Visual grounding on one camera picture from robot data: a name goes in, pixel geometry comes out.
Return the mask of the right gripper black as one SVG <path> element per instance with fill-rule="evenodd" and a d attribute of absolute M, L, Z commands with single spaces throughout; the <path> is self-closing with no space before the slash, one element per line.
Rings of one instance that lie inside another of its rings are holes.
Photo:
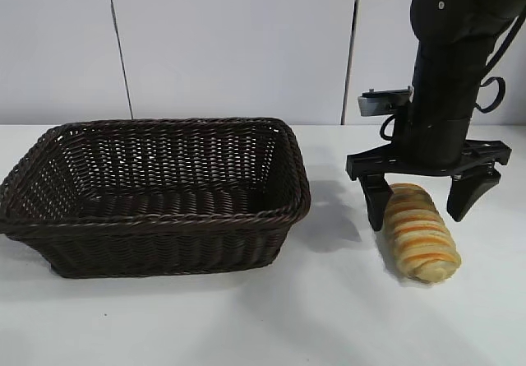
<path fill-rule="evenodd" d="M 447 212 L 461 221 L 473 205 L 501 180 L 495 164 L 506 165 L 511 149 L 502 141 L 466 138 L 468 120 L 447 120 L 418 130 L 402 116 L 381 125 L 385 145 L 347 156 L 346 171 L 359 180 L 371 227 L 380 231 L 393 190 L 385 174 L 451 177 Z"/>

